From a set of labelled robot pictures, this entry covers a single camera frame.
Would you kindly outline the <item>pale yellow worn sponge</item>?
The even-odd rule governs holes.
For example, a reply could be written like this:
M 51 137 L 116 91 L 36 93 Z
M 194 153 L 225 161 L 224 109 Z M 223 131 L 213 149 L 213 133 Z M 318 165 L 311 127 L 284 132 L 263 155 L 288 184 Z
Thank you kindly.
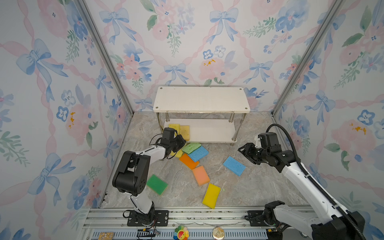
M 190 126 L 180 125 L 179 134 L 183 137 L 184 140 L 188 142 L 191 138 Z

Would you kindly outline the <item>bright yellow sponge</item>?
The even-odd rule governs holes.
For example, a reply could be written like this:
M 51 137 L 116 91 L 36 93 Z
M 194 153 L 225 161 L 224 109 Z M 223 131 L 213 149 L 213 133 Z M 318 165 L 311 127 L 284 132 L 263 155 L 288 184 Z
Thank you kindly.
M 180 124 L 169 124 L 168 127 L 175 130 L 175 136 L 180 133 Z

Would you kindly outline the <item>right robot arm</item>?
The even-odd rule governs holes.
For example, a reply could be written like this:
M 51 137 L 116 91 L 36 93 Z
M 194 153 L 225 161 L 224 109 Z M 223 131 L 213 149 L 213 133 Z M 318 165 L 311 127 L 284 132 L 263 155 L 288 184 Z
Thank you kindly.
M 258 135 L 258 144 L 246 143 L 238 151 L 254 165 L 268 164 L 286 177 L 310 204 L 313 215 L 294 210 L 282 201 L 265 204 L 258 218 L 269 226 L 271 234 L 281 234 L 292 227 L 312 240 L 363 240 L 365 219 L 357 211 L 348 210 L 332 197 L 310 174 L 298 156 L 288 131 L 279 124 L 269 126 L 281 129 L 291 149 L 283 150 L 276 133 L 267 129 Z

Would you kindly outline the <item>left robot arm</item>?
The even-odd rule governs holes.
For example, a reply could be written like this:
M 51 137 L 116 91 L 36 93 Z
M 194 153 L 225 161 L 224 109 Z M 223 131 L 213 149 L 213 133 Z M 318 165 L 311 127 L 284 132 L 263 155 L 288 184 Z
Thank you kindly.
M 175 129 L 164 128 L 162 137 L 146 150 L 124 152 L 112 179 L 112 185 L 120 193 L 128 194 L 134 204 L 132 219 L 144 226 L 155 221 L 155 205 L 145 192 L 150 164 L 177 153 L 186 140 Z

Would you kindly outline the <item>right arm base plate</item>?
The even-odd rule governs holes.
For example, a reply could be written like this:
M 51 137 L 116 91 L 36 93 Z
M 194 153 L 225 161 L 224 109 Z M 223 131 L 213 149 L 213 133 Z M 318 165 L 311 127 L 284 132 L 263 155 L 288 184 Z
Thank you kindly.
M 249 221 L 251 227 L 269 227 L 269 228 L 283 228 L 288 226 L 285 223 L 281 223 L 274 219 L 273 217 L 268 217 L 265 214 L 265 211 L 260 210 L 251 210 L 247 211 L 247 214 L 244 216 L 246 221 Z

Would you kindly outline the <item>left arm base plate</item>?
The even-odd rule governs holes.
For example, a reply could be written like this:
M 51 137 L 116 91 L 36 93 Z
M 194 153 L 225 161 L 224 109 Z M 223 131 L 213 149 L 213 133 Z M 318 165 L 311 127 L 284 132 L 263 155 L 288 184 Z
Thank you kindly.
M 123 213 L 127 219 L 128 227 L 167 227 L 169 222 L 169 211 L 167 210 L 154 210 L 148 214 L 141 214 L 136 211 L 129 211 L 129 215 Z

